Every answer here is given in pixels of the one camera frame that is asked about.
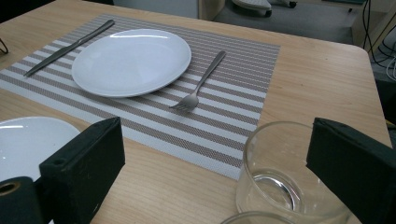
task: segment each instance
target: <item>chair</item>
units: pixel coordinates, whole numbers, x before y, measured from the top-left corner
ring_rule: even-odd
[[[283,2],[291,8],[297,6],[297,2],[290,0],[277,0]],[[272,15],[272,7],[268,0],[233,0],[233,3],[239,7],[244,7],[252,10],[265,10],[265,17],[270,17]]]

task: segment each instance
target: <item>black foam block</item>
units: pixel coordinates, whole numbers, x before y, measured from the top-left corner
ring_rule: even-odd
[[[316,118],[307,165],[362,223],[396,222],[396,151],[336,121]]]
[[[125,163],[120,118],[97,122],[43,161],[55,223],[90,223]]]
[[[0,182],[0,223],[45,223],[32,178],[19,176]]]

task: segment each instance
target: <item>drinking glass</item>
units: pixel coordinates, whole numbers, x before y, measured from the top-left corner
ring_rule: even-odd
[[[250,211],[229,217],[221,224],[293,224],[291,221],[276,214]]]
[[[306,168],[312,128],[278,121],[248,138],[236,189],[239,212],[278,214],[296,224],[347,223],[350,211]]]

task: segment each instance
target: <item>wooden table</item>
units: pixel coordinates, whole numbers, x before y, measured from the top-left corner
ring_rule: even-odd
[[[355,46],[80,0],[58,0],[0,24],[0,37],[10,50],[0,56],[0,69],[103,13],[279,45],[259,124],[293,120],[310,125],[314,117],[323,117],[344,122],[390,146],[367,52]],[[0,90],[0,119],[26,116],[63,119],[80,130],[89,125]],[[237,213],[235,180],[132,140],[124,139],[124,144],[126,165],[92,223],[212,224]]]

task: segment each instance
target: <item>placemat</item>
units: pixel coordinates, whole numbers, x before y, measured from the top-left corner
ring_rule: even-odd
[[[54,51],[107,20],[116,24],[30,78],[22,75]],[[93,41],[132,29],[179,35],[191,47],[191,64],[174,83],[130,98],[106,98],[83,91],[73,81],[74,59]],[[280,46],[177,26],[104,14],[0,71],[2,89],[95,123],[121,117],[123,135],[184,161],[237,179],[244,143],[257,127]],[[199,93],[192,113],[168,108],[191,93],[220,50],[227,52]]]

